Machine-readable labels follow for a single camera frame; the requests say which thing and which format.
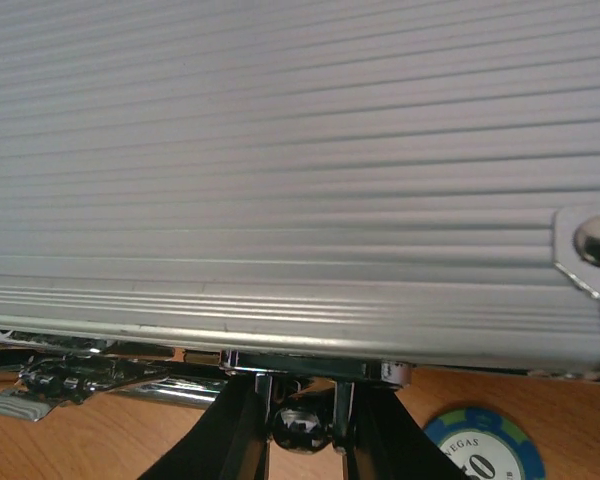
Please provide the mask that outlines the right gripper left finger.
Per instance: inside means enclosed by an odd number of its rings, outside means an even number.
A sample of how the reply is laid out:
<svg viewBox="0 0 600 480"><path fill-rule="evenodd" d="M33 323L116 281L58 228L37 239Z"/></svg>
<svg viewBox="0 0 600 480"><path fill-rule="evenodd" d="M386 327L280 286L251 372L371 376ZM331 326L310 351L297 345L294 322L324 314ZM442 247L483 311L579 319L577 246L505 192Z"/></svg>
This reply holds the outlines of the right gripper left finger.
<svg viewBox="0 0 600 480"><path fill-rule="evenodd" d="M229 379L189 432L142 479L267 479L265 403L252 376Z"/></svg>

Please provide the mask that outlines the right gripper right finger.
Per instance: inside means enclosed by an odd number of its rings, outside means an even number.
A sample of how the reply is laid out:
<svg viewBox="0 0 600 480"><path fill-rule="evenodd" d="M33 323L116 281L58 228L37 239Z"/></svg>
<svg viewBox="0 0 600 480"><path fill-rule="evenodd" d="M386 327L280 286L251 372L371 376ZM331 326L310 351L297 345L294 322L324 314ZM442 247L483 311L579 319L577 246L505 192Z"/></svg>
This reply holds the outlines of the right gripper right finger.
<svg viewBox="0 0 600 480"><path fill-rule="evenodd" d="M335 386L332 438L345 479L461 479L394 390L365 383Z"/></svg>

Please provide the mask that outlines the aluminium poker case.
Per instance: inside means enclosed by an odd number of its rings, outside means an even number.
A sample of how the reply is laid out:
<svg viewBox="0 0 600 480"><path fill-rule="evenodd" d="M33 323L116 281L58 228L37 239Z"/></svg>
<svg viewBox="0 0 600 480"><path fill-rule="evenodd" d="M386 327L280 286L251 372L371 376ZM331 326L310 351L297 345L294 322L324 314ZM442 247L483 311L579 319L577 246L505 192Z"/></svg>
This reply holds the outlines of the aluminium poker case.
<svg viewBox="0 0 600 480"><path fill-rule="evenodd" d="M0 414L250 374L600 381L600 1L0 1Z"/></svg>

